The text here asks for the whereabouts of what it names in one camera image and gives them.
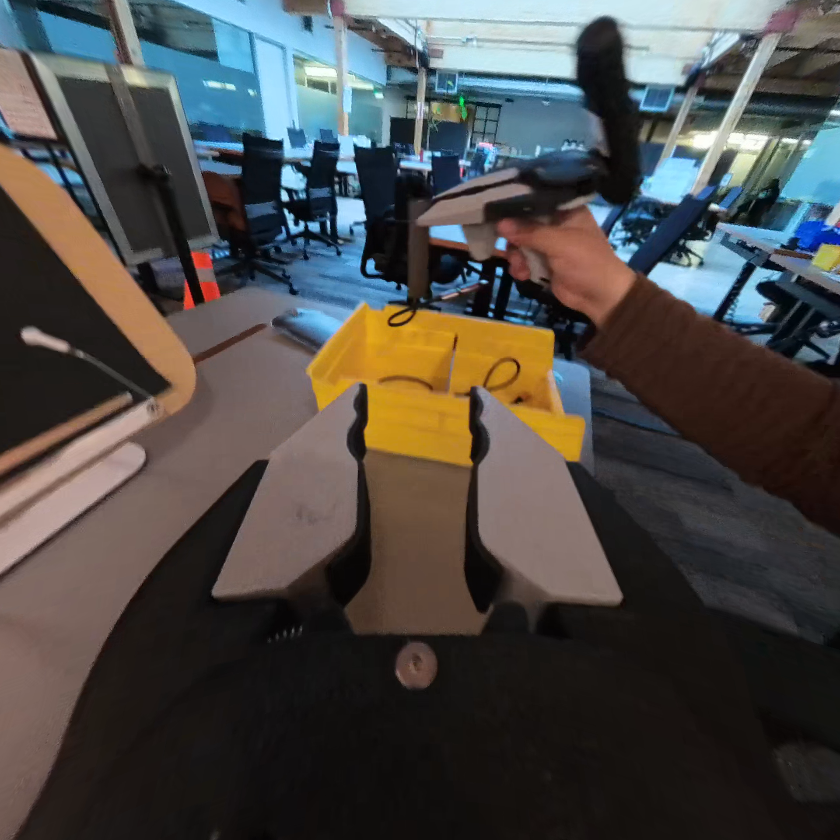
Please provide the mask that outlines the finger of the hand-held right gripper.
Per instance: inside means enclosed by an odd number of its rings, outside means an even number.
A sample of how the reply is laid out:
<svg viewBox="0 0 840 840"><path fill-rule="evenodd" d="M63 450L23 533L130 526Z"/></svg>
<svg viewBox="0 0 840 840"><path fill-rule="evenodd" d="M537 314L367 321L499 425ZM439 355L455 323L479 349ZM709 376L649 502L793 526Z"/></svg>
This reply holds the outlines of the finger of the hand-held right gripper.
<svg viewBox="0 0 840 840"><path fill-rule="evenodd" d="M527 195L527 184L521 181L520 170L508 167L473 178L437 194L434 203L494 203L523 195Z"/></svg>
<svg viewBox="0 0 840 840"><path fill-rule="evenodd" d="M530 209L533 189L502 184L483 190L443 194L416 220L420 228L460 226L470 255L487 260L496 251L497 224Z"/></svg>

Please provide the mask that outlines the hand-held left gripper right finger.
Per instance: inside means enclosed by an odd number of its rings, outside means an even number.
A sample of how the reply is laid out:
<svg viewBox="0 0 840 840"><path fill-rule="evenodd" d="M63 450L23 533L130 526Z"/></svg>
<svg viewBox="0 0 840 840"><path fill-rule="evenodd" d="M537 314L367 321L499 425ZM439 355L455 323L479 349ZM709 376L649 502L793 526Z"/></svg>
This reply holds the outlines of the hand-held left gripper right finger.
<svg viewBox="0 0 840 840"><path fill-rule="evenodd" d="M616 608L623 593L566 459L487 389L469 392L465 580L477 611Z"/></svg>

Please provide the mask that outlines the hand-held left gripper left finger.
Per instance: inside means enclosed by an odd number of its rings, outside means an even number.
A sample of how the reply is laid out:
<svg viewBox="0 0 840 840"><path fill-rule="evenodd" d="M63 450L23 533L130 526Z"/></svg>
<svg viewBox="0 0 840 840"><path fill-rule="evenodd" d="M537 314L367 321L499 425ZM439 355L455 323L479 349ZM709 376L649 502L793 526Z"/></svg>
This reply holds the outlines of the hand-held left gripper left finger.
<svg viewBox="0 0 840 840"><path fill-rule="evenodd" d="M370 572L366 385L352 385L269 456L213 585L220 602L346 607Z"/></svg>

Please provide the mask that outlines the yellow plastic bin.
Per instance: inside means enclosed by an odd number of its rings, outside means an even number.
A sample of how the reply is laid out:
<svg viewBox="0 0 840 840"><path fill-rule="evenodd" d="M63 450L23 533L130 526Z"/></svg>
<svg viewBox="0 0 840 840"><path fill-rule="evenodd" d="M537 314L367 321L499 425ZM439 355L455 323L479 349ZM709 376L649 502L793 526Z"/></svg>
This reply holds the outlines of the yellow plastic bin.
<svg viewBox="0 0 840 840"><path fill-rule="evenodd" d="M363 302L316 352L307 373L319 410L352 385L366 385L365 441L381 452L468 466L469 392L481 386L563 457L578 461L585 420L563 407L553 347L546 329Z"/></svg>

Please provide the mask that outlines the person's right forearm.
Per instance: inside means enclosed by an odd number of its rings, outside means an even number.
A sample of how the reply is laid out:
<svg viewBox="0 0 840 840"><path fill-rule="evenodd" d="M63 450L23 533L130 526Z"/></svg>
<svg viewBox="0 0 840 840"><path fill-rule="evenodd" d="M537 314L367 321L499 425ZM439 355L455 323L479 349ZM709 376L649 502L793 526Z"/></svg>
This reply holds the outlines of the person's right forearm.
<svg viewBox="0 0 840 840"><path fill-rule="evenodd" d="M838 381L699 314L642 275L583 358L745 483L839 533Z"/></svg>

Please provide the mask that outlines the person's right hand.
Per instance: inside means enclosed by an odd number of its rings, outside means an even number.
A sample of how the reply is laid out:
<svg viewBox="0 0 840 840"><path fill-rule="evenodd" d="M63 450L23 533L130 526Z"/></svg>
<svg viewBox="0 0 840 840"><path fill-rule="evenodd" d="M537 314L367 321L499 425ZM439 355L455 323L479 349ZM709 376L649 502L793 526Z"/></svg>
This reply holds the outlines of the person's right hand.
<svg viewBox="0 0 840 840"><path fill-rule="evenodd" d="M637 278L613 252L592 213L579 206L557 214L550 224L508 218L497 224L507 242L508 272L531 279L526 250L542 255L552 294L566 307L603 326L633 288Z"/></svg>

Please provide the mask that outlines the black office chair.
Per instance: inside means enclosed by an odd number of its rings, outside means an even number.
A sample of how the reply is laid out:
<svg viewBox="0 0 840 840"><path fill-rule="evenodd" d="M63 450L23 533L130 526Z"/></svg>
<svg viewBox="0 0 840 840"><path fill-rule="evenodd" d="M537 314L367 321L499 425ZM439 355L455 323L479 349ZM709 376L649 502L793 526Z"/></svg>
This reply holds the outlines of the black office chair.
<svg viewBox="0 0 840 840"><path fill-rule="evenodd" d="M284 232L286 215L280 201L281 174L285 162L282 141L256 133L243 134L244 152L239 182L245 233L239 249L242 267L249 279L260 273L288 288L292 284L286 262L275 255L278 237Z"/></svg>
<svg viewBox="0 0 840 840"><path fill-rule="evenodd" d="M309 165L306 167L305 185L301 192L289 192L284 208L292 220L301 226L303 244L302 257L310 259L309 246L312 241L333 248L341 256L338 237L338 200L335 178L340 161L340 146L337 143L317 141L314 144Z"/></svg>
<svg viewBox="0 0 840 840"><path fill-rule="evenodd" d="M424 174L400 169L392 148L353 150L365 213L360 272L400 290L407 283L409 205L429 198L430 189Z"/></svg>

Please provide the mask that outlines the blue office chair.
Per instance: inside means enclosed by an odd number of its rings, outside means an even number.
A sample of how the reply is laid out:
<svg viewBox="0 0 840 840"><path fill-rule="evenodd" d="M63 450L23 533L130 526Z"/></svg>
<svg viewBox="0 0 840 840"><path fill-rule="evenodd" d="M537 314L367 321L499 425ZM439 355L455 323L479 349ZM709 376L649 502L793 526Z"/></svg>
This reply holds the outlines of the blue office chair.
<svg viewBox="0 0 840 840"><path fill-rule="evenodd" d="M637 274L648 276L699 222L701 216L708 210L715 191L715 187L710 185L703 188L697 195L684 196L674 210L637 248L627 261L627 267Z"/></svg>

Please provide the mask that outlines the silver device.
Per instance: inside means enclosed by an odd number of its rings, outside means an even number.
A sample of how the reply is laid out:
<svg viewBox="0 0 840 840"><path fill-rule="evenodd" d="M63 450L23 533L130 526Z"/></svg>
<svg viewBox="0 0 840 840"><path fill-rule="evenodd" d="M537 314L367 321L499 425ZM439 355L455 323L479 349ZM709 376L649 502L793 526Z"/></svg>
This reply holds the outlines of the silver device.
<svg viewBox="0 0 840 840"><path fill-rule="evenodd" d="M292 308L275 316L270 326L316 353L340 331L343 321L320 310Z"/></svg>

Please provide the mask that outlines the office desk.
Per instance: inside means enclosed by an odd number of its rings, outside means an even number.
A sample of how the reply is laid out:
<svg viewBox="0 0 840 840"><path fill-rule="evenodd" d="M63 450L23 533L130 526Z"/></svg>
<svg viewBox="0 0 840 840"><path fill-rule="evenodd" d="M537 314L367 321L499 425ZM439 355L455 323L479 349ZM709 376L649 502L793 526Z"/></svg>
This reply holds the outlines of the office desk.
<svg viewBox="0 0 840 840"><path fill-rule="evenodd" d="M816 268L797 251L783 247L781 235L761 228L720 224L721 245L743 264L712 319L743 335L768 334L768 349L793 359L803 349L816 351L818 333L838 335L838 275ZM731 315L756 270L782 274L771 286L783 296L779 320L762 325L737 324Z"/></svg>

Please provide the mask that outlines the orange traffic cone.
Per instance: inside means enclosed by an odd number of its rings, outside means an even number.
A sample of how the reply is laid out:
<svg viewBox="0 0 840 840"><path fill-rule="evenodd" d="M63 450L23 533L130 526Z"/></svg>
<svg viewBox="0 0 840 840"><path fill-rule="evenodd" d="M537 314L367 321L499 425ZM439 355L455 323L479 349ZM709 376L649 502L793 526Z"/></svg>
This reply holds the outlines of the orange traffic cone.
<svg viewBox="0 0 840 840"><path fill-rule="evenodd" d="M191 258L196 270L199 287L201 288L205 302L215 301L222 295L219 290L212 257L203 251L191 252ZM185 282L183 289L183 309L190 310L195 307L195 302L188 283Z"/></svg>

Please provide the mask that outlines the wooden-framed monitor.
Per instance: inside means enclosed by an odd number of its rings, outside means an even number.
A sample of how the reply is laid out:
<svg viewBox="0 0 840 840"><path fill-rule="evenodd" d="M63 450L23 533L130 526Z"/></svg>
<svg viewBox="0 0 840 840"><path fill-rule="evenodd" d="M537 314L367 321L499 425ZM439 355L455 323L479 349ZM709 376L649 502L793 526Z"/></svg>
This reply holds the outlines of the wooden-framed monitor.
<svg viewBox="0 0 840 840"><path fill-rule="evenodd" d="M1 157L4 480L151 398L180 412L196 369L65 191L14 151Z"/></svg>

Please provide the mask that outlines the grey board on stand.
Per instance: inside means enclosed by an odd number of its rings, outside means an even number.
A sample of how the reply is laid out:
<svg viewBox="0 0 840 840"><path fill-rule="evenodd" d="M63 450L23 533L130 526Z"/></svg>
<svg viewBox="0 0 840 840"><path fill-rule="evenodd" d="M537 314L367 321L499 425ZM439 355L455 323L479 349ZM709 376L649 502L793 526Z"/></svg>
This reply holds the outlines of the grey board on stand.
<svg viewBox="0 0 840 840"><path fill-rule="evenodd" d="M27 69L124 265L177 259L193 304L194 260L217 240L176 78L145 66L25 51Z"/></svg>

